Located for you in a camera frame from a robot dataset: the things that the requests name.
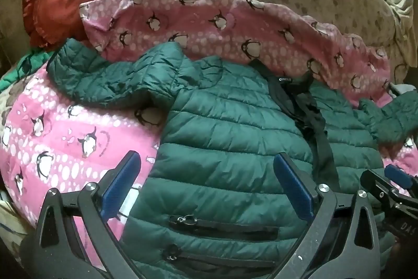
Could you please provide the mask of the dark green puffer jacket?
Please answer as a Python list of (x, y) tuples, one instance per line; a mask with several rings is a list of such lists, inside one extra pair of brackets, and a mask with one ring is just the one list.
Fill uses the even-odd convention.
[(417, 130), (414, 91), (353, 107), (310, 74), (283, 79), (258, 61), (192, 60), (176, 42), (110, 62), (68, 40), (47, 71), (75, 103), (132, 107), (162, 130), (120, 239), (146, 278), (267, 278), (305, 229), (274, 171), (277, 154), (353, 195), (364, 171), (382, 172), (379, 147)]

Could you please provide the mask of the pink penguin fleece blanket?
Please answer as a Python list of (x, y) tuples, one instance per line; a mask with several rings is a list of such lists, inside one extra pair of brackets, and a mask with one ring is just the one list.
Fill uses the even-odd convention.
[[(247, 65), (258, 61), (276, 76), (313, 78), (357, 107), (383, 107), (407, 93), (390, 93), (389, 61), (382, 48), (356, 35), (256, 0), (95, 0), (80, 7), (87, 35), (78, 41), (110, 62), (134, 62), (157, 45), (176, 42), (192, 60), (217, 56)], [(1, 175), (16, 210), (35, 227), (50, 188), (77, 191), (103, 178), (130, 150), (142, 168), (111, 229), (121, 239), (140, 190), (154, 165), (162, 130), (139, 122), (134, 108), (83, 106), (48, 76), (50, 59), (7, 88), (10, 110), (1, 122)], [(417, 173), (413, 132), (379, 147), (383, 168), (394, 163)]]

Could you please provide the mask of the green cloth at bedside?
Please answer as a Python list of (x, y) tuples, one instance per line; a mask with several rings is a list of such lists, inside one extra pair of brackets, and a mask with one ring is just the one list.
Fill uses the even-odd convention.
[(1, 78), (0, 91), (3, 92), (9, 86), (14, 85), (21, 79), (34, 74), (41, 68), (53, 55), (53, 52), (46, 52), (42, 49), (31, 49), (28, 54), (21, 57), (16, 66), (11, 68), (7, 74)]

